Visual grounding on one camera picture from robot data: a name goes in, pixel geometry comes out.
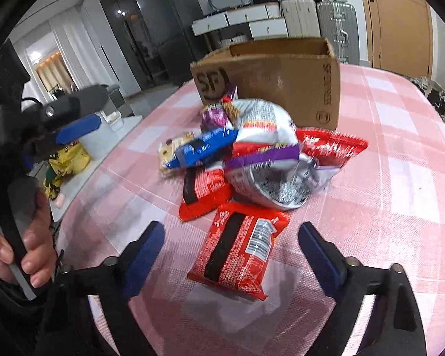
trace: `checkered tablecloth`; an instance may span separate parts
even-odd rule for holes
[[[401,263],[419,304],[428,354],[445,347],[445,125],[404,78],[347,65],[341,72],[338,130],[367,139],[369,148],[292,213],[264,278],[265,302],[186,279],[214,214],[180,222],[183,177],[160,177],[157,148],[199,126],[202,104],[193,83],[142,121],[70,206],[58,247],[76,268],[118,255],[151,220],[165,226],[162,252],[130,302],[159,355],[303,355],[333,308],[298,247],[303,221],[365,265]],[[372,302],[365,299],[346,355],[357,350]],[[98,303],[91,299],[91,305],[112,343]]]

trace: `curtain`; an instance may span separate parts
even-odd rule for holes
[[[24,94],[38,99],[43,104],[51,102],[53,97],[48,93],[48,90],[43,85],[38,74],[34,70],[33,64],[31,63],[28,53],[26,52],[25,42],[20,39],[13,44],[13,46],[15,51],[17,51],[21,63],[25,66],[28,75],[30,75],[30,81],[25,85],[26,90],[24,90]]]
[[[102,64],[75,7],[52,17],[49,23],[64,63],[79,89],[92,84],[115,83]]]
[[[72,78],[60,52],[56,52],[40,63],[36,68],[36,73],[48,91],[59,85],[66,94],[71,93]]]

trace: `barcode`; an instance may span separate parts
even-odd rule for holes
[[[249,244],[247,245],[246,253],[254,255],[266,262],[272,246],[272,233],[275,232],[276,230],[270,221],[259,218],[250,237]]]

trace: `wooden door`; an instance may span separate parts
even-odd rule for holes
[[[431,76],[433,34],[425,0],[364,0],[364,11],[371,66],[409,77]]]

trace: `yellow plastic bag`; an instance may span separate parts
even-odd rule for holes
[[[84,171],[90,162],[90,156],[84,147],[77,141],[73,141],[48,159],[48,170],[43,181],[43,188],[47,197],[55,199],[69,175],[79,174]]]

